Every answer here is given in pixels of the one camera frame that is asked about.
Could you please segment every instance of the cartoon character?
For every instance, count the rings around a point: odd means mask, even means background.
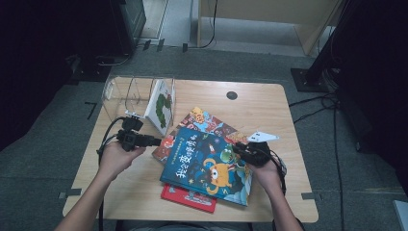
[[[199,108],[193,108],[191,110],[191,115],[194,117],[195,121],[198,123],[203,123],[204,122],[204,114],[203,111]]]
[[[167,137],[165,137],[165,138],[162,140],[162,145],[163,145],[165,148],[170,148],[170,147],[172,147],[172,146],[174,145],[174,142],[175,142],[174,136],[168,135]]]
[[[245,163],[242,162],[241,159],[237,158],[237,154],[232,150],[231,145],[230,148],[225,148],[222,150],[219,158],[225,164],[229,165],[229,170],[236,170],[236,168],[244,167]]]
[[[213,164],[210,167],[210,174],[211,174],[211,184],[216,186],[214,190],[211,190],[210,187],[207,187],[207,193],[209,194],[215,194],[218,192],[219,187],[229,187],[231,188],[232,185],[229,183],[229,167],[230,165],[228,164],[217,164],[215,160],[213,159],[206,159],[203,163],[204,166],[206,166],[208,163]]]

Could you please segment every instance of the stack of books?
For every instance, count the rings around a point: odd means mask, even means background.
[[[194,107],[152,155],[164,165],[162,198],[213,213],[217,199],[247,206],[252,172],[232,150],[246,136]]]

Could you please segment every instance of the red book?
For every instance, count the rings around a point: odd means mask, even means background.
[[[165,184],[162,198],[184,204],[195,209],[213,213],[216,209],[217,200],[199,192],[185,190],[180,187]]]

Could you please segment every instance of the standing picture book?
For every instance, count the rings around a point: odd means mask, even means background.
[[[174,89],[170,89],[165,80],[156,81],[147,104],[144,117],[165,136],[169,123],[172,120],[172,107],[174,104]]]

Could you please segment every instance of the book cover illustration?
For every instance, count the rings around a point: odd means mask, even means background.
[[[223,137],[182,127],[160,180],[247,206],[252,172]]]
[[[172,95],[165,80],[157,80],[146,108],[145,117],[165,136],[171,121]]]
[[[194,107],[177,127],[162,139],[161,145],[153,151],[153,157],[163,164],[166,163],[178,130],[182,127],[222,137],[229,143],[236,143],[238,141],[247,143],[246,136],[243,133],[208,112]]]
[[[162,191],[162,198],[184,204],[195,209],[213,213],[216,209],[217,200],[208,195],[185,190],[180,187],[165,184]]]

